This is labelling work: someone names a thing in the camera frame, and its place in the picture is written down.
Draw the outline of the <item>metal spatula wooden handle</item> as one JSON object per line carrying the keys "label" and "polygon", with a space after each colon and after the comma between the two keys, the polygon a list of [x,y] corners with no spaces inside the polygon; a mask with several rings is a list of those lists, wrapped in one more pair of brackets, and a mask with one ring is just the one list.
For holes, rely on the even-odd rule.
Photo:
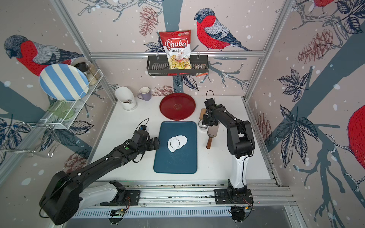
{"label": "metal spatula wooden handle", "polygon": [[210,149],[212,145],[213,138],[215,138],[218,134],[219,125],[213,125],[208,127],[207,135],[209,137],[206,148]]}

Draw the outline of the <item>wooden dough roller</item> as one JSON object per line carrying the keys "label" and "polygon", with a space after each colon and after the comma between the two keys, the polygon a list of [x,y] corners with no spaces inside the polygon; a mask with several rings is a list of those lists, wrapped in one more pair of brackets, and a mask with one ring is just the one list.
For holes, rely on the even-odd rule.
{"label": "wooden dough roller", "polygon": [[206,114],[206,109],[202,108],[200,111],[200,116],[199,116],[199,120],[203,120],[203,116]]}

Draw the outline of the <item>white dough piece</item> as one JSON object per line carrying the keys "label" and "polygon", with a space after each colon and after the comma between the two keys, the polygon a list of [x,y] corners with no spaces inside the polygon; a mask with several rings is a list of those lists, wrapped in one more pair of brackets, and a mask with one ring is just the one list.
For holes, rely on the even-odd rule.
{"label": "white dough piece", "polygon": [[178,139],[180,141],[180,147],[178,149],[175,149],[174,150],[174,149],[171,149],[171,147],[169,145],[167,145],[168,150],[170,152],[172,152],[172,153],[174,153],[176,150],[181,149],[184,145],[186,145],[186,143],[188,141],[187,138],[185,136],[183,136],[183,135],[177,135],[177,136],[175,136],[173,138]]}

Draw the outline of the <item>round cut dough wrapper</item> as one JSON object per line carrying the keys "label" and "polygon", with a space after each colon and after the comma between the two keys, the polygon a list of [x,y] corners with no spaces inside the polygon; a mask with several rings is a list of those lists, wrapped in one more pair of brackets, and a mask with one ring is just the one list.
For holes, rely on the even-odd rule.
{"label": "round cut dough wrapper", "polygon": [[171,147],[171,149],[175,150],[180,147],[180,141],[178,139],[171,138],[168,145]]}

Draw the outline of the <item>teal cutting board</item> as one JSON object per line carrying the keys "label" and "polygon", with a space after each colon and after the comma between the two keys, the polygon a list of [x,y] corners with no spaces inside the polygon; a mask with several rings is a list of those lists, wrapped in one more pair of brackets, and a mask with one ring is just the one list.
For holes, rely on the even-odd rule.
{"label": "teal cutting board", "polygon": [[[177,135],[187,143],[174,153],[167,148],[168,140]],[[164,121],[159,132],[160,148],[156,150],[154,171],[166,174],[194,174],[198,166],[197,125],[191,121]]]}

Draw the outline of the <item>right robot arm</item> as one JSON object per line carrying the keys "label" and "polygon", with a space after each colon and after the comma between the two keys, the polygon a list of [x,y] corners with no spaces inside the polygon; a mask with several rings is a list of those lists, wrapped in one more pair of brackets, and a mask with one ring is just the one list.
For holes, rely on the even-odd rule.
{"label": "right robot arm", "polygon": [[224,105],[216,104],[213,98],[207,98],[204,104],[206,113],[203,115],[202,124],[208,126],[209,136],[206,148],[211,147],[213,134],[217,133],[220,124],[227,130],[227,148],[233,156],[227,192],[229,199],[236,202],[246,196],[249,190],[246,182],[247,164],[255,150],[252,126],[249,121],[242,121],[233,116]]}

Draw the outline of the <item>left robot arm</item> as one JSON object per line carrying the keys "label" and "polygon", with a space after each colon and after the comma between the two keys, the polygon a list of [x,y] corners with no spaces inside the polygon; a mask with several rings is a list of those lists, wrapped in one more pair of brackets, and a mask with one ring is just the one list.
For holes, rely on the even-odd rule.
{"label": "left robot arm", "polygon": [[39,202],[40,210],[45,212],[46,219],[50,218],[55,225],[62,225],[78,211],[94,204],[115,199],[124,202],[122,194],[125,188],[117,181],[97,188],[94,192],[85,192],[85,189],[114,169],[159,147],[159,139],[150,137],[146,126],[142,125],[134,131],[132,138],[99,160],[70,173],[56,173]]}

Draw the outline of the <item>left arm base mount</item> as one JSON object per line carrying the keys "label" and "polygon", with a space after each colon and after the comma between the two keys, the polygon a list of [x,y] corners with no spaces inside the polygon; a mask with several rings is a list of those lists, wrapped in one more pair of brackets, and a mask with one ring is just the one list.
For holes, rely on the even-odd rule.
{"label": "left arm base mount", "polygon": [[137,206],[141,195],[140,190],[126,190],[125,186],[118,181],[110,181],[112,190],[116,190],[116,195],[110,201],[101,202],[101,206]]}

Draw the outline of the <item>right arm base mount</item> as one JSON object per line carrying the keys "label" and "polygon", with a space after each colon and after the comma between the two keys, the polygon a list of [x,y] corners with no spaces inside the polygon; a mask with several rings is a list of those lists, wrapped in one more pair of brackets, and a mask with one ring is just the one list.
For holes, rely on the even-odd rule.
{"label": "right arm base mount", "polygon": [[215,189],[213,198],[218,205],[223,204],[248,204],[254,203],[252,192],[247,186],[243,188],[233,188],[228,186],[226,189]]}

